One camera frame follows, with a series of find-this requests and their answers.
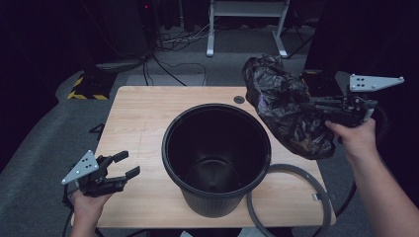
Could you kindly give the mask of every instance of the dark background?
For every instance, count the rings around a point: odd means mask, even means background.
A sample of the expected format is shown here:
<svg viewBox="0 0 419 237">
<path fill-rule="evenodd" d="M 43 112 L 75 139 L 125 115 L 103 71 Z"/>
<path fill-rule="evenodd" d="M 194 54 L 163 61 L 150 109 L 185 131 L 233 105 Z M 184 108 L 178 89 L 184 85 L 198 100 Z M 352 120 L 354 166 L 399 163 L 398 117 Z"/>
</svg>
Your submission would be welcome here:
<svg viewBox="0 0 419 237">
<path fill-rule="evenodd" d="M 80 1 L 0 3 L 0 170 L 38 120 L 57 104 L 55 91 L 61 82 L 86 65 L 118 59 L 104 40 L 113 42 L 116 36 L 106 28 L 99 1 L 84 2 L 91 16 Z M 186 28 L 206 23 L 197 13 L 203 9 L 206 12 L 207 3 L 185 1 Z M 169 9 L 166 5 L 174 4 L 173 1 L 162 0 L 161 4 L 158 9 L 165 16 L 159 16 L 161 25 L 168 29 L 178 25 L 173 20 L 177 18 L 177 7 Z M 174 16 L 164 15 L 165 11 Z M 325 70 L 332 75 L 345 71 L 405 78 L 404 84 L 373 93 L 372 97 L 386 108 L 392 122 L 379 148 L 381 156 L 416 205 L 418 25 L 419 3 L 413 1 L 326 1 L 305 64 L 305 68 Z"/>
</svg>

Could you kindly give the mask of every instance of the black bucket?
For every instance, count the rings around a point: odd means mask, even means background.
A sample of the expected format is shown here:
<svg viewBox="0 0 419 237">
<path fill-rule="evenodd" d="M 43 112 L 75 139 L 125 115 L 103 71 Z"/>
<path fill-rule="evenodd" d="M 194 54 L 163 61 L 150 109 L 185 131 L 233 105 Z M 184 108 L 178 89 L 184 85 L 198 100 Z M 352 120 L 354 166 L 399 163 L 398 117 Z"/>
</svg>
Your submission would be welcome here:
<svg viewBox="0 0 419 237">
<path fill-rule="evenodd" d="M 222 217 L 258 186 L 271 163 L 271 143 L 251 115 L 223 104 L 193 107 L 169 125 L 164 167 L 196 213 Z"/>
</svg>

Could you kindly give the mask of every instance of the black plastic bag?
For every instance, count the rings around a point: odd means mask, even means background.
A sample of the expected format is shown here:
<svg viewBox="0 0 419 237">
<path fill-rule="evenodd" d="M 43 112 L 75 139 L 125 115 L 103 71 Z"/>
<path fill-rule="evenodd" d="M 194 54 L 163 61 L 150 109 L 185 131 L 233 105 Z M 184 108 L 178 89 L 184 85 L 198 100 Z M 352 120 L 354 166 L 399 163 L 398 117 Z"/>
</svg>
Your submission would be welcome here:
<svg viewBox="0 0 419 237">
<path fill-rule="evenodd" d="M 331 157 L 335 151 L 333 132 L 324 120 L 299 108 L 310 101 L 308 87 L 284 70 L 274 56 L 249 58 L 243 69 L 246 100 L 290 152 L 309 160 Z"/>
</svg>

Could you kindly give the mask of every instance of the metal bracket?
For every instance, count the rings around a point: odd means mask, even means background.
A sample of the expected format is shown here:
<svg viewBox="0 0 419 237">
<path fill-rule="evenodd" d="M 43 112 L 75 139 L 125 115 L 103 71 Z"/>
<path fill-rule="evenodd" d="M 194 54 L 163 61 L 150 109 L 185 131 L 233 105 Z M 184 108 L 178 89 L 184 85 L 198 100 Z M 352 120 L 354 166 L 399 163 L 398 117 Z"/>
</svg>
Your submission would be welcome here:
<svg viewBox="0 0 419 237">
<path fill-rule="evenodd" d="M 93 173 L 99 169 L 98 162 L 95 159 L 95 154 L 89 150 L 81 158 L 81 160 L 74 166 L 74 168 L 68 173 L 68 175 L 61 181 L 63 185 L 78 180 L 90 173 Z"/>
<path fill-rule="evenodd" d="M 373 92 L 404 82 L 403 77 L 375 77 L 352 74 L 349 89 L 351 92 Z"/>
</svg>

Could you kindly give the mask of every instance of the human hand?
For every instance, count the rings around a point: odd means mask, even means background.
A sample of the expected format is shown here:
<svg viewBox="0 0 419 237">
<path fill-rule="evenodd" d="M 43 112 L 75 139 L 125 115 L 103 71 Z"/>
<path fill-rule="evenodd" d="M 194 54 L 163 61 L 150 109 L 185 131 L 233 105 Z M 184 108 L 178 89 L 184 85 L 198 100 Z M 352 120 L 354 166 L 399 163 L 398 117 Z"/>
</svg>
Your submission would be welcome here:
<svg viewBox="0 0 419 237">
<path fill-rule="evenodd" d="M 74 224 L 71 236 L 94 236 L 105 203 L 112 196 L 86 197 L 79 190 L 73 194 Z"/>
<path fill-rule="evenodd" d="M 349 162 L 362 161 L 362 159 L 368 159 L 368 157 L 378 157 L 376 121 L 374 119 L 370 118 L 360 126 L 351 128 L 330 120 L 327 120 L 325 124 L 335 135 L 342 138 Z"/>
</svg>

